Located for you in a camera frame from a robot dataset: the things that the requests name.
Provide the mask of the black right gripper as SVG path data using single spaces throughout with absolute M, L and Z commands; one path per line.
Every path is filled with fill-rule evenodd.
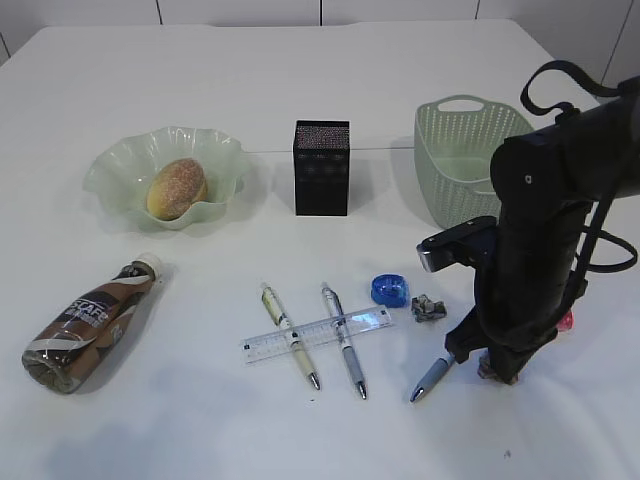
M 457 364 L 489 351 L 497 378 L 514 384 L 531 357 L 557 335 L 549 324 L 560 307 L 589 201 L 569 201 L 552 212 L 501 202 L 494 264 L 482 298 L 445 336 Z

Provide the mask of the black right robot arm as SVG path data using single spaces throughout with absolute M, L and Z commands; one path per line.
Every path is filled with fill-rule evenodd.
M 639 82 L 604 95 L 605 104 L 587 111 L 559 103 L 552 125 L 504 140 L 491 161 L 499 216 L 421 244 L 429 269 L 459 263 L 475 271 L 474 306 L 447 334 L 446 350 L 460 363 L 484 350 L 485 370 L 506 384 L 556 338 L 583 295 L 614 200 L 639 191 Z

